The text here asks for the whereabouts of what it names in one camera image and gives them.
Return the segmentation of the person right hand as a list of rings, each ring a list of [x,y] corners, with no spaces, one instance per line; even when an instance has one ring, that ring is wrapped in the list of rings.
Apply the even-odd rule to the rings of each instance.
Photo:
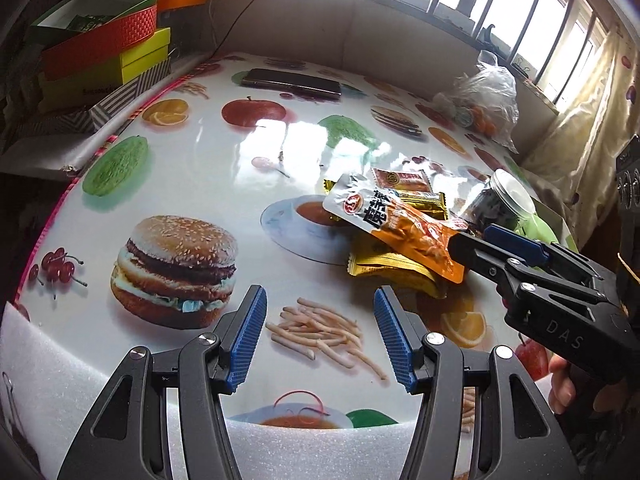
[[[557,356],[552,356],[549,362],[551,374],[551,390],[548,402],[555,415],[563,414],[573,403],[576,396],[574,382],[570,379],[570,362]]]

